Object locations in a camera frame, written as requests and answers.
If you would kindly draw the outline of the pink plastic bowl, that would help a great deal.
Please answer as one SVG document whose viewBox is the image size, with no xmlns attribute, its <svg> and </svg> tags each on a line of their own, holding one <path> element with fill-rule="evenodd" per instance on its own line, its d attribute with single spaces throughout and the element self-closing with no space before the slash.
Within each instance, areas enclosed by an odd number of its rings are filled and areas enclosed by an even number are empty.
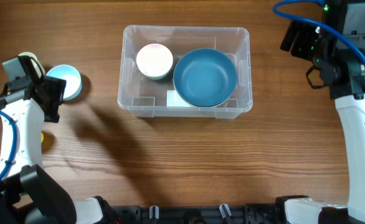
<svg viewBox="0 0 365 224">
<path fill-rule="evenodd" d="M 145 45 L 136 56 L 136 65 L 141 73 L 148 70 L 167 72 L 173 64 L 171 51 L 161 44 Z"/>
</svg>

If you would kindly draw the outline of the mint green plastic bowl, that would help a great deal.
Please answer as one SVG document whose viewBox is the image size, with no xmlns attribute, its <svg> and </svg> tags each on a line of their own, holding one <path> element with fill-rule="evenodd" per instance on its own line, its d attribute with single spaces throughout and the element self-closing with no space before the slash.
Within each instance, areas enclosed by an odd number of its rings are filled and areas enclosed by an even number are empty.
<svg viewBox="0 0 365 224">
<path fill-rule="evenodd" d="M 148 71 L 142 72 L 142 74 L 151 80 L 162 80 L 169 76 L 170 71 L 159 72 L 159 71 L 148 70 Z"/>
</svg>

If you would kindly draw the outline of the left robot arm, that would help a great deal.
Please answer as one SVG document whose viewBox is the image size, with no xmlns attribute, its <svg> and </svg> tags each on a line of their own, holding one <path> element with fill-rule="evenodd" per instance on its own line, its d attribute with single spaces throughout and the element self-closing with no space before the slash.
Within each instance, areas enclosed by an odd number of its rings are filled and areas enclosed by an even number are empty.
<svg viewBox="0 0 365 224">
<path fill-rule="evenodd" d="M 0 223 L 105 222 L 98 197 L 72 200 L 42 167 L 43 124 L 58 123 L 66 81 L 48 77 L 30 55 L 2 65 Z"/>
</svg>

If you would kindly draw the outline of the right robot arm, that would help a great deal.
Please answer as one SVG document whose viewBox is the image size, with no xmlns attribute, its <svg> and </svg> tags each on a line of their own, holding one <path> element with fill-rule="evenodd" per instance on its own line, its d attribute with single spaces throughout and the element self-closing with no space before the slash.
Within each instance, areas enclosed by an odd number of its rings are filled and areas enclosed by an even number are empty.
<svg viewBox="0 0 365 224">
<path fill-rule="evenodd" d="M 282 223 L 365 223 L 365 1 L 319 0 L 322 21 L 285 14 L 281 49 L 308 60 L 329 89 L 344 131 L 349 168 L 346 205 L 306 196 L 276 201 Z"/>
</svg>

